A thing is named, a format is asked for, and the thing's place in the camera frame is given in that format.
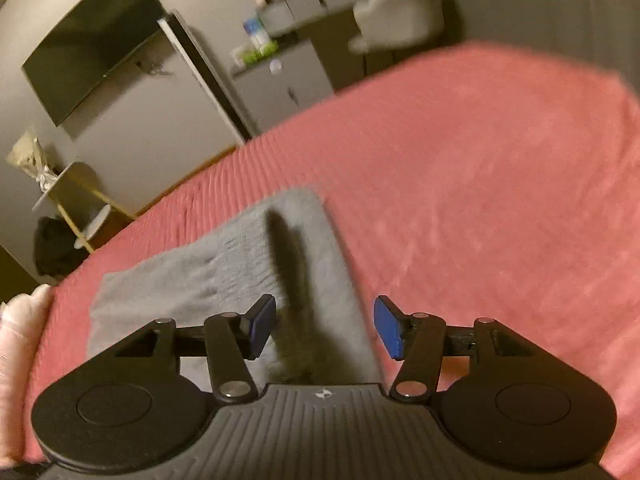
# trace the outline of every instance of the round black pad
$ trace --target round black pad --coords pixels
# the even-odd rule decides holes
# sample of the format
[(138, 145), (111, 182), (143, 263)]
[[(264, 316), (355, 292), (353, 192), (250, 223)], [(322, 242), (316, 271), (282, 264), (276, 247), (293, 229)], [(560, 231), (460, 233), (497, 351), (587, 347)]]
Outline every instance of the round black pad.
[(133, 384), (101, 384), (78, 400), (78, 413), (88, 423), (115, 427), (131, 424), (146, 415), (152, 397)]
[(174, 456), (199, 434), (204, 394), (144, 360), (78, 368), (37, 399), (31, 421), (44, 453), (67, 468), (119, 474)]
[(571, 408), (562, 391), (547, 384), (514, 384), (495, 397), (498, 410), (523, 424), (544, 426), (562, 419)]
[(500, 358), (452, 384), (442, 421), (472, 454), (519, 470), (565, 468), (593, 459), (616, 425), (611, 398), (572, 368)]

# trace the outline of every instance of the logo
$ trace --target logo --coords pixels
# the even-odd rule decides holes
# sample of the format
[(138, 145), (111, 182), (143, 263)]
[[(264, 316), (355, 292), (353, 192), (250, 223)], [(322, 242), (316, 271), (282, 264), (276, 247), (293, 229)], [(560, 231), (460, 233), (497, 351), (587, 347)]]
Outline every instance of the logo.
[(316, 397), (318, 399), (325, 400), (325, 399), (328, 399), (329, 397), (331, 397), (333, 394), (334, 394), (333, 392), (330, 392), (326, 388), (323, 388), (319, 392), (316, 392)]

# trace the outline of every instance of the white pillow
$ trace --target white pillow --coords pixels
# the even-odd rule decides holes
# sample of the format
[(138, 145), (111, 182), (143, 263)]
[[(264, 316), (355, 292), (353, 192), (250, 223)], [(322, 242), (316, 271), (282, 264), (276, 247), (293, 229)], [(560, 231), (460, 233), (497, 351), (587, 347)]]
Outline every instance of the white pillow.
[(52, 300), (52, 288), (49, 285), (41, 285), (30, 296), (16, 296), (2, 309), (0, 468), (12, 467), (22, 459), (24, 393)]

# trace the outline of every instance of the white chair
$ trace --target white chair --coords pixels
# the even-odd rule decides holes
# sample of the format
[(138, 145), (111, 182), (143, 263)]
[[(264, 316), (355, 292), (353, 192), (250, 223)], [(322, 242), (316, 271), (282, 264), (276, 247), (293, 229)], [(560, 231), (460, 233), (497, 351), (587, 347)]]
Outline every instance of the white chair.
[(351, 38), (349, 50), (362, 56), (367, 75), (367, 54), (395, 51), (426, 43), (444, 30), (442, 0), (363, 0), (353, 7), (360, 35)]

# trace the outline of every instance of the pink bedsheet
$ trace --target pink bedsheet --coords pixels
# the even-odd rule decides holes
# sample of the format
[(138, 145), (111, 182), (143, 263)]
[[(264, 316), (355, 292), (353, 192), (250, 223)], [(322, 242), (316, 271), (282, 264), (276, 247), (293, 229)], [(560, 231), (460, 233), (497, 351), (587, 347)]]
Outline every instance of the pink bedsheet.
[[(640, 108), (614, 75), (487, 45), (411, 60), (194, 177), (65, 280), (26, 424), (37, 394), (82, 362), (105, 272), (309, 186), (369, 324), (378, 294), (449, 324), (501, 320), (603, 384), (619, 416), (604, 465), (640, 478), (639, 160)], [(31, 432), (27, 444), (40, 458)]]

